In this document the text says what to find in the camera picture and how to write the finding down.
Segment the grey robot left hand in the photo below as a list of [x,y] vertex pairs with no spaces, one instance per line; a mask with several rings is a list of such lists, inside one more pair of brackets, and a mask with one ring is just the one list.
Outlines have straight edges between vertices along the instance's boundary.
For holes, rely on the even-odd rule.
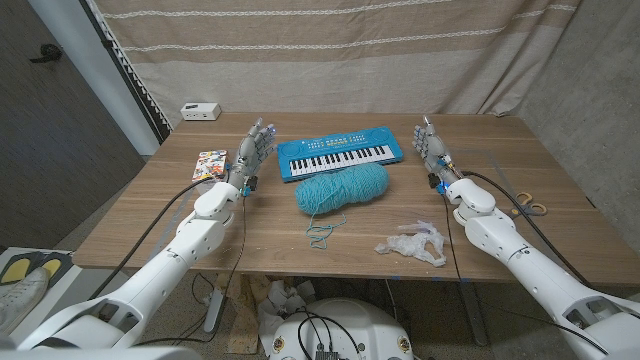
[[262,162],[274,151],[276,129],[273,124],[264,126],[259,117],[242,139],[231,164],[228,183],[243,191],[250,177],[255,176]]

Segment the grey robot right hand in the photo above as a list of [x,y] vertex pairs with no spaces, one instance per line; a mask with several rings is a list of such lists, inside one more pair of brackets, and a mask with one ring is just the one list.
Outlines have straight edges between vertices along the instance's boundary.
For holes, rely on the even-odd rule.
[[462,175],[455,169],[451,153],[436,134],[433,122],[427,115],[423,116],[423,121],[423,125],[416,125],[414,128],[412,145],[428,171],[430,187],[445,190],[461,179]]

